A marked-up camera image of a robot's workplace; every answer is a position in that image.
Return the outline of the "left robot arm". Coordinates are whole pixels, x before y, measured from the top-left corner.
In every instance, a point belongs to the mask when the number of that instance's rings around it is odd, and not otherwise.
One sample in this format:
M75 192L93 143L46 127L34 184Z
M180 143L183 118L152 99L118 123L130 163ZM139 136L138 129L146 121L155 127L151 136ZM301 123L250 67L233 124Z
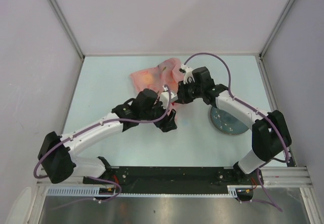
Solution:
M100 183L109 182L112 171L107 160L104 157L81 157L80 153L139 124L153 123L162 132L176 129L176 111L171 109L171 104L177 98L167 86L161 94L146 88L86 127L63 135L54 131L48 133L37 156L34 177L49 178L53 184L71 177L94 177Z

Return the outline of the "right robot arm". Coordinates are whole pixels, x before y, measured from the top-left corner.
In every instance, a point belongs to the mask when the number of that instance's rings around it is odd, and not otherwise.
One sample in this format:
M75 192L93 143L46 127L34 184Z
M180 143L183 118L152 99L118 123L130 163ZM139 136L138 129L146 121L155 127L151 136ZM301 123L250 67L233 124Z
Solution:
M229 113L252 131L252 149L234 165L233 177L237 183L246 184L253 171L291 145L292 139L280 111L259 110L231 96L229 87L214 83L206 67L192 69L181 65L180 72L184 78L178 83L177 103L189 104L201 98L205 104Z

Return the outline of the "pink plastic bag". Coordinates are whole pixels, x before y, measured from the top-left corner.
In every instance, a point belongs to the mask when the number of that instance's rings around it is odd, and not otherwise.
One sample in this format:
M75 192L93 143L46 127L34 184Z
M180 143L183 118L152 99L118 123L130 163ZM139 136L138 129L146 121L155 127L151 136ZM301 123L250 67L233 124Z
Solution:
M178 91L178 82L182 81L184 74L179 71L181 62L178 58L167 59L156 67L143 69L130 74L133 86L139 93L148 88L155 91L158 95L163 92L163 86L166 84L171 91ZM141 80L145 74L152 74L154 76L154 83L144 84Z

